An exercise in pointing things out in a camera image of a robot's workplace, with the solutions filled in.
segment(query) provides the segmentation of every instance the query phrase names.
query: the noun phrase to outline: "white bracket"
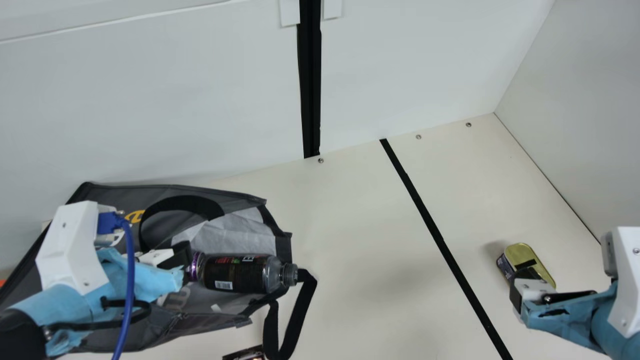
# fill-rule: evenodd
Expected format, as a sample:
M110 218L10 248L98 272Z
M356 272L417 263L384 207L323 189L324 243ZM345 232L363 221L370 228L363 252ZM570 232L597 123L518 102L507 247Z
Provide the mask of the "white bracket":
M98 214L106 211L115 208L93 201L58 208L36 256L43 290L64 284L84 296L109 282L93 247Z
M300 1L280 0L280 25L292 26L300 23ZM342 0L323 0L323 19L342 17Z
M342 17L342 0L324 0L323 19Z
M280 0L280 24L283 27L300 23L300 1L304 0Z
M609 272L618 275L618 293L607 320L629 339L640 332L640 227L617 227L611 234L615 263Z

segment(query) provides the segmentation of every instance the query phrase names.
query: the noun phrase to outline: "bottle cap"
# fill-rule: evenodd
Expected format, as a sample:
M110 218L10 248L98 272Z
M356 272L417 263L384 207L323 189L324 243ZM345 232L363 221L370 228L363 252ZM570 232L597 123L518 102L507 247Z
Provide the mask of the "bottle cap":
M285 264L282 267L282 283L285 286L295 286L298 283L298 266L296 264Z

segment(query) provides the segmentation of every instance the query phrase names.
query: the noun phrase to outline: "can label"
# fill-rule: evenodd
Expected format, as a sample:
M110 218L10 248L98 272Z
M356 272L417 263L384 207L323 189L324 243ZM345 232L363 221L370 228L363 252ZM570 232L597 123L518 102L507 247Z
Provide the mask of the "can label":
M515 271L513 270L513 267L511 267L509 260L507 260L507 256L502 254L498 258L498 260L496 260L495 264L502 272L504 278L507 279L507 281L511 282L511 279L515 275Z
M208 256L200 280L209 289L235 293L265 293L265 266L270 255Z

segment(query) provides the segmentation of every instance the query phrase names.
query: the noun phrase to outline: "black floor strip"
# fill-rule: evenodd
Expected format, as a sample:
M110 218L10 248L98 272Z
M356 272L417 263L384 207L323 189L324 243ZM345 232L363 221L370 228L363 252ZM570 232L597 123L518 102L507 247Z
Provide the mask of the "black floor strip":
M300 0L298 73L305 158L320 155L321 0Z
M498 335L498 332L493 327L489 316L484 311L482 305L480 305L480 301L476 297L476 294L471 288L471 285L469 285L467 278L462 273L462 270L460 270L460 266L458 266L456 259L451 254L451 251L449 250L447 244L444 242L444 238L442 237L440 230L438 230L438 226L436 225L435 221L433 221L433 218L429 214L427 207L422 202L422 199L420 198L418 191L415 189L415 186L411 182L409 175L407 175L407 173L404 171L404 168L402 167L402 164L400 164L400 161L394 153L394 150L391 148L391 145L389 145L389 141L387 141L387 139L382 139L380 140L380 143L387 152L387 156L389 157L389 160L391 160L394 168L396 168L396 172L400 176L400 179L402 179L406 190L409 192L409 195L411 195L413 203L415 204L415 207L418 208L418 212L422 216L424 223L427 225L427 228L429 229L431 236L435 240L436 245L438 245L438 249L440 249L442 257L449 265L453 276L455 276L458 284L460 285L460 288L462 288L462 291L465 293L469 304L471 304L471 307L476 312L476 315L482 323L487 335L489 335L489 338L493 342L493 346L495 346L495 349L498 351L498 354L500 354L503 360L513 360L511 354L509 354L509 350L507 350L507 347L502 342L502 339L500 339L500 335Z

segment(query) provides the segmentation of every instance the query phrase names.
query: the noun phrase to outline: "blue cable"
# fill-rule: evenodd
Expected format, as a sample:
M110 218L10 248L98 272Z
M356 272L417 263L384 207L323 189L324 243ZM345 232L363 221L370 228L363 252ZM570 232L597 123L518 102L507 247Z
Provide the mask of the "blue cable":
M131 315L133 314L133 302L135 300L134 288L136 285L136 257L133 244L133 233L129 227L129 222L123 218L118 218L118 225L124 230L125 241L127 243L127 295L124 302L124 317L122 318L122 328L118 337L116 349L113 351L111 360L118 360L124 351L127 341L129 326L131 325Z

